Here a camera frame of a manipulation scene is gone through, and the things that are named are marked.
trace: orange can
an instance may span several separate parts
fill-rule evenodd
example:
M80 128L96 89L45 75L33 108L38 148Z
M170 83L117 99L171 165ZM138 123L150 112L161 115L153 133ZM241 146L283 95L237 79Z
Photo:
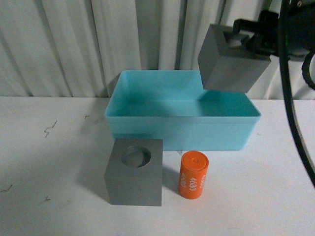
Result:
M209 160L198 151L188 151L182 156L179 192L187 199L200 197L206 181Z

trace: cylindrical hole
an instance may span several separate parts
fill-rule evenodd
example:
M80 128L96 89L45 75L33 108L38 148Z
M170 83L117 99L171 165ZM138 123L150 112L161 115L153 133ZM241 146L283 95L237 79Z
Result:
M122 162L131 168L139 168L149 163L151 153L148 149L141 146L128 147L122 155Z

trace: white curtain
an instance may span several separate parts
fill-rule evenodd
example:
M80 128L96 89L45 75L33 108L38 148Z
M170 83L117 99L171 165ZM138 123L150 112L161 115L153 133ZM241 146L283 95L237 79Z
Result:
M198 70L209 24L257 20L280 2L0 0L0 95L107 97L123 70ZM271 60L250 98L282 98L279 60ZM301 65L289 64L294 98L315 99Z

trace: white table surface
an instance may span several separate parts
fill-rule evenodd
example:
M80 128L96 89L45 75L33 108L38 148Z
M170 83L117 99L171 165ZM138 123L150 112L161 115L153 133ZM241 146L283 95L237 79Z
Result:
M108 101L0 97L0 190L12 185L0 192L1 236L315 235L315 189L283 101L253 101L262 118L243 150L204 151L210 166L196 200L177 190L184 152L163 152L162 207L108 203ZM315 101L296 108L314 160Z

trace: gray metal block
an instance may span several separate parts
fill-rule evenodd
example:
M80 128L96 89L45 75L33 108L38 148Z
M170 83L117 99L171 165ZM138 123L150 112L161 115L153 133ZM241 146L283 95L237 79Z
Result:
M204 89L248 92L254 85L271 60L246 51L245 37L231 27L210 25L198 56Z
M162 205L163 140L116 139L105 182L113 205Z

